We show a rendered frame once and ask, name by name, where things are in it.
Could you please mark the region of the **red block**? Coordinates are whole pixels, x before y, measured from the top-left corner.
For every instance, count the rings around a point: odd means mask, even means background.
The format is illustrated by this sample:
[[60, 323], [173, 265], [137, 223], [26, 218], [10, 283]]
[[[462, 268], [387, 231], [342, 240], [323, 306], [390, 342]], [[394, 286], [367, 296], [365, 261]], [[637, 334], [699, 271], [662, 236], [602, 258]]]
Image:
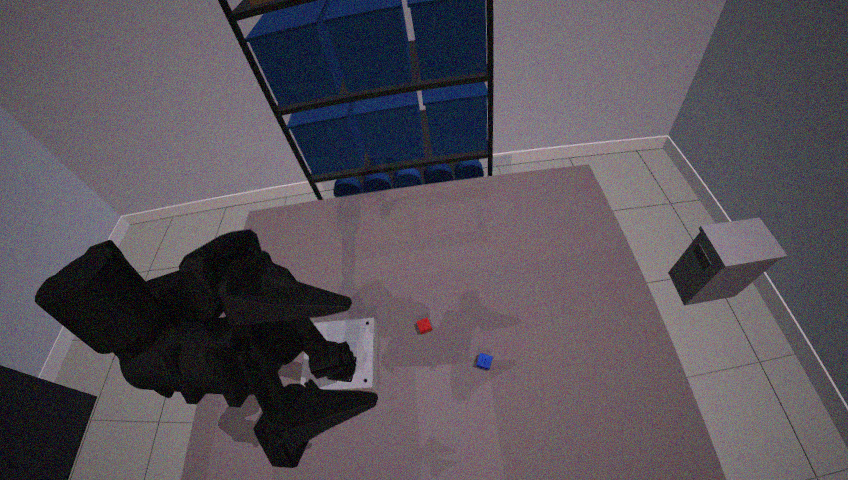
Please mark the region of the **red block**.
[[432, 327], [430, 325], [428, 317], [421, 319], [419, 321], [416, 321], [416, 322], [417, 322], [417, 325], [418, 325], [418, 328], [420, 330], [421, 335], [432, 331]]

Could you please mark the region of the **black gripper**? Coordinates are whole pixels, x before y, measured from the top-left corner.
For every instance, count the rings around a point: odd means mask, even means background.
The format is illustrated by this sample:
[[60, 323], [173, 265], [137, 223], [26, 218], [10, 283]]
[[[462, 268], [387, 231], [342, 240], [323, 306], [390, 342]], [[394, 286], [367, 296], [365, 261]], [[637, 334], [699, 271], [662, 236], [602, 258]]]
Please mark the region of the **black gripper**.
[[[376, 405], [377, 393], [283, 383], [263, 323], [347, 311], [351, 298], [278, 272], [252, 230], [228, 232], [183, 257], [180, 275], [197, 322], [176, 325], [160, 353], [165, 382], [187, 404], [223, 394], [240, 408], [254, 394], [253, 431], [272, 466], [294, 468], [308, 441]], [[228, 321], [219, 321], [222, 306]]]

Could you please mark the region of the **blue toy brick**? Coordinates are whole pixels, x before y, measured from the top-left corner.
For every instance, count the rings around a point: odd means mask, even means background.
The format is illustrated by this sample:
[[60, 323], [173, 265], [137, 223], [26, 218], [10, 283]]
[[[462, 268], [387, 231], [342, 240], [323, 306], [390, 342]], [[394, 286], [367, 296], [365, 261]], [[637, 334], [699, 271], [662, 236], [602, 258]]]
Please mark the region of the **blue toy brick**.
[[491, 366], [492, 359], [493, 359], [493, 356], [488, 356], [488, 355], [480, 353], [480, 355], [478, 357], [478, 361], [476, 363], [476, 367], [484, 369], [484, 370], [489, 370], [490, 366]]

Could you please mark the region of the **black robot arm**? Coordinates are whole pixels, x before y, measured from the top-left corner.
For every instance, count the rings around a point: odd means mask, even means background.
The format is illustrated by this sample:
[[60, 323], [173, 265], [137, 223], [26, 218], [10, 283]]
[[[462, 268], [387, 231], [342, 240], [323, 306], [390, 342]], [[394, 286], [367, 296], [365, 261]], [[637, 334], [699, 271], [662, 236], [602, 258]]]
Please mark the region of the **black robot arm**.
[[[163, 378], [162, 344], [176, 325], [201, 320], [180, 270], [146, 282], [108, 240], [47, 278], [35, 302], [97, 353], [114, 353], [132, 386], [167, 398], [180, 392]], [[356, 357], [347, 341], [326, 341], [310, 318], [263, 326], [277, 372], [304, 351], [316, 379], [352, 381]]]

